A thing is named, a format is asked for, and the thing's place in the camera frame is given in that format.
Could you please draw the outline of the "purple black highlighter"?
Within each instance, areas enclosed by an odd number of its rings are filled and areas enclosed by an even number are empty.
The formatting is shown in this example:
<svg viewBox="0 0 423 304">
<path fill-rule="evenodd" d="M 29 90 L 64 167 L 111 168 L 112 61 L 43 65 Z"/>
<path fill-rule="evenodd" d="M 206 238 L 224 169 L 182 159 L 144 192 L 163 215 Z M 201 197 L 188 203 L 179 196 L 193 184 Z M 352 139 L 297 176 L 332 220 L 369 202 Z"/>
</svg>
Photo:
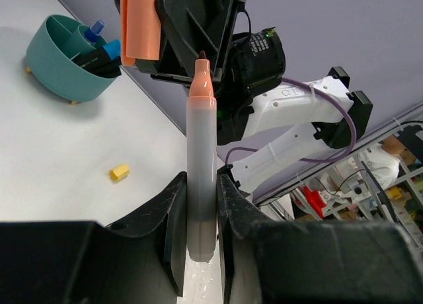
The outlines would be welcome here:
<svg viewBox="0 0 423 304">
<path fill-rule="evenodd" d="M 122 74 L 120 70 L 121 64 L 122 64 L 121 59 L 116 58 L 115 60 L 92 70 L 91 73 L 99 77 L 104 77 L 109 79 L 116 78 L 121 76 Z"/>
</svg>

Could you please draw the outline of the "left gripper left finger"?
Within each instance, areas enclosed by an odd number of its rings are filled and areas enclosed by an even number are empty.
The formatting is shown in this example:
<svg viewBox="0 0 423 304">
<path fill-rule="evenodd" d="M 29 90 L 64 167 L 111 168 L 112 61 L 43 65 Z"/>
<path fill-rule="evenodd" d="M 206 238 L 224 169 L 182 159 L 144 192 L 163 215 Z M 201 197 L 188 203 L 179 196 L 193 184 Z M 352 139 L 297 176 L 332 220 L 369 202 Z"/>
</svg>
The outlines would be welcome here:
<svg viewBox="0 0 423 304">
<path fill-rule="evenodd" d="M 186 260 L 186 173 L 107 226 L 3 222 L 2 303 L 176 303 Z"/>
</svg>

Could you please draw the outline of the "blue black highlighter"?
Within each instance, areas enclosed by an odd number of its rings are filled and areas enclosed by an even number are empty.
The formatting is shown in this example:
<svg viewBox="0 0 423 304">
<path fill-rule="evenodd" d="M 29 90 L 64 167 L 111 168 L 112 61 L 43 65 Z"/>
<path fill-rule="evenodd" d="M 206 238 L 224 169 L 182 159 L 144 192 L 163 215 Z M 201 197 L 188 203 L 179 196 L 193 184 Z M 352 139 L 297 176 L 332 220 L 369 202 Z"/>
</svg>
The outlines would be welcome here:
<svg viewBox="0 0 423 304">
<path fill-rule="evenodd" d="M 114 40 L 100 48 L 87 53 L 85 55 L 79 54 L 73 59 L 73 62 L 86 71 L 94 71 L 95 69 L 114 61 L 121 54 L 121 43 L 119 40 Z"/>
</svg>

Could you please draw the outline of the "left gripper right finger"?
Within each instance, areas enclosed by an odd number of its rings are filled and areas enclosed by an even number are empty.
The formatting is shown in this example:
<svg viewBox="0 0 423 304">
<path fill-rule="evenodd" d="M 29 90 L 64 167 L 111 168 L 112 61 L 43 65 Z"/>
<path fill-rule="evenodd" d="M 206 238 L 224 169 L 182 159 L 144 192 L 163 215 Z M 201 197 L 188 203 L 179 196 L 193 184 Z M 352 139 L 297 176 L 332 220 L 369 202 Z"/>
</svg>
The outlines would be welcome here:
<svg viewBox="0 0 423 304">
<path fill-rule="evenodd" d="M 388 221 L 274 221 L 217 179 L 225 303 L 421 303 L 422 257 Z"/>
</svg>

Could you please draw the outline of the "yellow marker cap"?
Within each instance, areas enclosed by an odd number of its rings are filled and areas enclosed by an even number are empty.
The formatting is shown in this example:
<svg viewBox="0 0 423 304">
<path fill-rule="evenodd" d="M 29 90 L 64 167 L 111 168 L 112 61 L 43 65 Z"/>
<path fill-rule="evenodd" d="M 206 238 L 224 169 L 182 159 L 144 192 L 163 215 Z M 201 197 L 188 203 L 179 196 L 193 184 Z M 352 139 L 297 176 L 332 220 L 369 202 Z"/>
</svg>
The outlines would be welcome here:
<svg viewBox="0 0 423 304">
<path fill-rule="evenodd" d="M 110 170 L 109 176 L 114 182 L 119 182 L 127 177 L 130 173 L 130 168 L 127 164 L 119 165 Z"/>
</svg>

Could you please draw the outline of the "orange marker cap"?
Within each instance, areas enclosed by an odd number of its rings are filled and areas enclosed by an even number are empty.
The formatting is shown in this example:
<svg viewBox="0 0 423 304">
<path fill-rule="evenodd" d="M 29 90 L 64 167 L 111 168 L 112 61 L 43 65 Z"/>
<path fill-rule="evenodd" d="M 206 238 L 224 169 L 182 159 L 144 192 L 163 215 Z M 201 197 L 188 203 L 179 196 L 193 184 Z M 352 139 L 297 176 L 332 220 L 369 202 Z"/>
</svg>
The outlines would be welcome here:
<svg viewBox="0 0 423 304">
<path fill-rule="evenodd" d="M 161 22 L 155 0 L 120 0 L 120 18 L 122 64 L 130 67 L 137 59 L 157 61 Z"/>
</svg>

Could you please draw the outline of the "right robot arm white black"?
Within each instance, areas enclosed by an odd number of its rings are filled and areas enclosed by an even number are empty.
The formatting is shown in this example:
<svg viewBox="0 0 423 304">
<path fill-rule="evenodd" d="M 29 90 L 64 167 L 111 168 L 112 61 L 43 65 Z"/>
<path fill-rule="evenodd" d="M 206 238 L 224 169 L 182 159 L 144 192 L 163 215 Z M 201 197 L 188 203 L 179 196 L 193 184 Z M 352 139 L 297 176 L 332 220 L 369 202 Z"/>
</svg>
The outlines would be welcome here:
<svg viewBox="0 0 423 304">
<path fill-rule="evenodd" d="M 188 177 L 227 175 L 246 194 L 299 161 L 363 136 L 373 105 L 349 75 L 286 79 L 275 28 L 235 33 L 245 0 L 120 0 L 126 65 L 188 88 Z"/>
</svg>

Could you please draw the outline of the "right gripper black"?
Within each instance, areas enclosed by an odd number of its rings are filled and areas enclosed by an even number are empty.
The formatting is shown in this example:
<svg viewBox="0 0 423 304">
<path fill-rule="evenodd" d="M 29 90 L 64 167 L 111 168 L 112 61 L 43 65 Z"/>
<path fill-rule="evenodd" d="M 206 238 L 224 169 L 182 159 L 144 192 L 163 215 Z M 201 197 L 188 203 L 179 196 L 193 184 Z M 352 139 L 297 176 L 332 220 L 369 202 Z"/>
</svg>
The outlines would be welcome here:
<svg viewBox="0 0 423 304">
<path fill-rule="evenodd" d="M 158 61 L 139 59 L 135 68 L 152 78 L 188 84 L 200 52 L 210 62 L 216 85 L 217 144 L 240 141 L 256 96 L 276 88 L 286 70 L 274 28 L 234 35 L 246 0 L 155 0 L 161 22 Z"/>
</svg>

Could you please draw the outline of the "grey marker orange tip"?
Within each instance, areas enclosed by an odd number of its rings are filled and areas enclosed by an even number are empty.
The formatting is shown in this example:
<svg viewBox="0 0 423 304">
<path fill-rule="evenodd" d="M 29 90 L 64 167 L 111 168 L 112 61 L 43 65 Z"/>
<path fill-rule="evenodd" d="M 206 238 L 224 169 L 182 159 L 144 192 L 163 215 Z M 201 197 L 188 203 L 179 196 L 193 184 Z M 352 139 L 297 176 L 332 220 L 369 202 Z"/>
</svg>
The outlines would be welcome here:
<svg viewBox="0 0 423 304">
<path fill-rule="evenodd" d="M 216 244 L 217 101 L 210 62 L 201 51 L 186 103 L 187 248 L 196 262 L 212 259 Z"/>
</svg>

